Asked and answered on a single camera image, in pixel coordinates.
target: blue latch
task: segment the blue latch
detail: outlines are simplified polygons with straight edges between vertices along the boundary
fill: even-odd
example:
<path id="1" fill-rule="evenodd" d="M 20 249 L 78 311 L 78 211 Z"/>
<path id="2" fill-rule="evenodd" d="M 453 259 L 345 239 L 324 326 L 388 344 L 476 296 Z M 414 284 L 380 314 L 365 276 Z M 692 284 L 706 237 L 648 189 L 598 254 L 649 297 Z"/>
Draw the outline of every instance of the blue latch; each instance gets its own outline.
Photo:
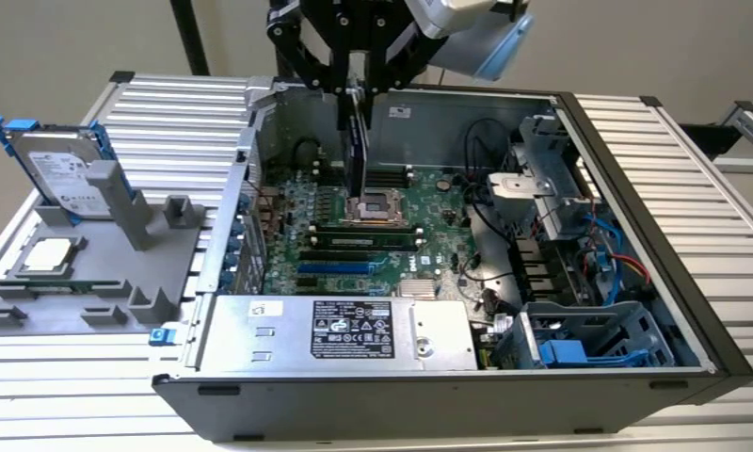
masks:
<path id="1" fill-rule="evenodd" d="M 541 353 L 541 362 L 546 366 L 574 366 L 589 362 L 580 341 L 546 341 L 538 346 L 538 352 Z"/>
<path id="2" fill-rule="evenodd" d="M 176 330 L 168 328 L 154 328 L 148 336 L 150 347 L 165 347 L 176 345 Z"/>
<path id="3" fill-rule="evenodd" d="M 30 132 L 38 128 L 38 121 L 30 118 L 16 118 L 5 124 L 6 130 L 21 130 L 22 132 Z"/>

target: metal table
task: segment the metal table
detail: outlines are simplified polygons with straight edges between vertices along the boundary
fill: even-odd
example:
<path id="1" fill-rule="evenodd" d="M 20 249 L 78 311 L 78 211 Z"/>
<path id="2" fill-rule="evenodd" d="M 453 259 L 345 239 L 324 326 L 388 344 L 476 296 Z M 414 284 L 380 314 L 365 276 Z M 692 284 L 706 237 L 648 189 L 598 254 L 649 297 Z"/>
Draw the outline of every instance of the metal table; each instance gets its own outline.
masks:
<path id="1" fill-rule="evenodd" d="M 248 89 L 261 87 L 260 82 L 257 79 L 137 74 L 130 83 L 109 85 L 85 121 L 100 119 L 106 125 L 129 180 L 136 188 L 144 190 L 150 202 L 178 193 L 189 195 L 210 209 L 217 207 L 225 172 L 234 155 L 236 138 L 245 126 L 240 119 L 246 110 L 244 95 Z M 645 114 L 657 114 L 657 111 L 641 110 L 633 99 L 637 100 L 584 96 L 581 103 L 588 110 L 602 102 L 630 103 L 628 107 L 633 110 L 628 113 L 634 113 L 630 118 L 637 113 L 644 122 L 661 123 L 664 119 L 646 121 Z M 598 108 L 593 112 L 593 119 L 598 121 L 594 126 L 601 134 L 614 137 L 614 134 L 625 132 L 602 130 L 613 126 L 602 122 L 600 112 L 605 110 Z M 634 144 L 616 148 L 622 153 L 634 153 Z M 642 168 L 629 168 L 630 171 L 644 171 L 649 164 L 656 165 L 652 169 L 657 168 L 657 162 L 642 161 L 641 156 L 620 155 L 620 158 L 628 158 L 628 166 L 644 165 Z M 696 165 L 698 162 L 694 157 L 686 156 L 682 163 Z M 674 218 L 674 213 L 666 212 L 666 201 L 658 200 L 662 196 L 656 194 L 648 197 L 654 197 L 649 202 L 652 210 L 661 207 L 664 212 L 662 216 L 656 216 L 656 220 Z M 37 222 L 32 213 L 33 201 L 34 195 L 20 207 L 0 235 L 0 275 Z M 213 212 L 208 214 L 190 280 L 184 291 L 182 307 L 186 310 L 194 299 L 202 251 L 213 226 Z M 680 224 L 666 226 L 666 223 L 662 227 L 682 227 Z M 685 244 L 684 250 L 692 250 L 693 246 Z M 700 266 L 701 273 L 704 268 L 710 268 L 702 261 L 693 263 Z M 704 274 L 704 281 L 710 284 L 706 290 L 713 291 L 706 293 L 706 297 L 712 299 L 718 316 L 753 365 L 753 287 L 737 282 L 734 276 L 722 275 L 720 278 L 713 272 Z M 732 291 L 726 289 L 730 284 L 745 293 L 745 297 L 730 294 Z M 436 449 L 597 450 L 602 446 L 636 452 L 660 451 L 669 447 L 686 451 L 753 450 L 753 383 L 705 406 L 672 407 L 614 435 L 333 444 L 212 444 L 189 431 L 185 422 L 150 389 L 153 368 L 161 371 L 161 367 L 166 366 L 168 361 L 176 360 L 178 354 L 174 348 L 165 347 L 156 351 L 161 355 L 150 358 L 146 335 L 138 334 L 0 338 L 0 450 L 117 451 L 145 448 L 373 452 Z"/>

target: metal case panel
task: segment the metal case panel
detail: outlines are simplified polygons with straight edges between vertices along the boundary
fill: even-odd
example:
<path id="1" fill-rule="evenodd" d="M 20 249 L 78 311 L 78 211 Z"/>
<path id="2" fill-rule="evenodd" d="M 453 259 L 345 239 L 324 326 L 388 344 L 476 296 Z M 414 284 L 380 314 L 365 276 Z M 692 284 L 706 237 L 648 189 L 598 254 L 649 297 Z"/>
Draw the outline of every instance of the metal case panel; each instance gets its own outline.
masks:
<path id="1" fill-rule="evenodd" d="M 658 390 L 642 378 L 154 379 L 210 441 L 350 440 L 618 431 L 710 381 Z"/>

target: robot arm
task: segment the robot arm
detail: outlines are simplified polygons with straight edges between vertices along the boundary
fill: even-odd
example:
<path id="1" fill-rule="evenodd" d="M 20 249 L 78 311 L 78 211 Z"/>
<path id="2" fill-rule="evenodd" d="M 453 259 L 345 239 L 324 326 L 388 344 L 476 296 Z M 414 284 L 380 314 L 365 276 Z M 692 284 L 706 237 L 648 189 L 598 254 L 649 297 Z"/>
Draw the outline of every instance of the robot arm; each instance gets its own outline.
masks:
<path id="1" fill-rule="evenodd" d="M 506 31 L 522 17 L 528 0 L 276 0 L 270 4 L 268 36 L 276 50 L 306 87 L 337 96 L 337 129 L 350 138 L 370 128 L 374 98 L 388 89 L 409 85 L 449 39 L 461 47 L 478 43 L 492 57 L 494 46 L 506 50 L 513 36 Z M 494 16 L 492 22 L 481 22 L 486 15 Z M 329 63 L 320 61 L 301 41 L 304 19 L 329 46 Z M 478 34 L 465 35 L 474 28 Z M 366 54 L 364 80 L 356 86 L 349 81 L 352 52 Z M 356 102 L 350 88 L 357 91 Z M 357 149 L 344 158 L 348 188 L 349 195 L 358 197 L 368 140 L 349 141 L 348 146 Z"/>
<path id="2" fill-rule="evenodd" d="M 270 10 L 268 36 L 306 87 L 337 96 L 348 87 L 350 53 L 366 53 L 362 113 L 370 124 L 374 96 L 408 86 L 448 37 L 489 12 L 514 22 L 526 7 L 526 0 L 294 0 Z M 329 64 L 301 41 L 302 19 L 329 46 Z M 337 116 L 342 130 L 348 112 L 341 108 Z"/>

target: warning label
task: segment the warning label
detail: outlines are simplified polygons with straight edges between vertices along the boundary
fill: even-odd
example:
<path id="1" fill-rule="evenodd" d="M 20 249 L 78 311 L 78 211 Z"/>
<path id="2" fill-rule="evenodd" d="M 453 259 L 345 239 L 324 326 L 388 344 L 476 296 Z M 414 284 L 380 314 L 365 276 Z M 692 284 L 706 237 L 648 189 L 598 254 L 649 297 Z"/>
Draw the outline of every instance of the warning label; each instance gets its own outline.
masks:
<path id="1" fill-rule="evenodd" d="M 318 359 L 396 358 L 390 301 L 316 301 L 312 348 Z"/>
<path id="2" fill-rule="evenodd" d="M 61 207 L 84 217 L 109 215 L 100 190 L 86 182 L 84 160 L 70 153 L 30 152 L 29 157 Z"/>

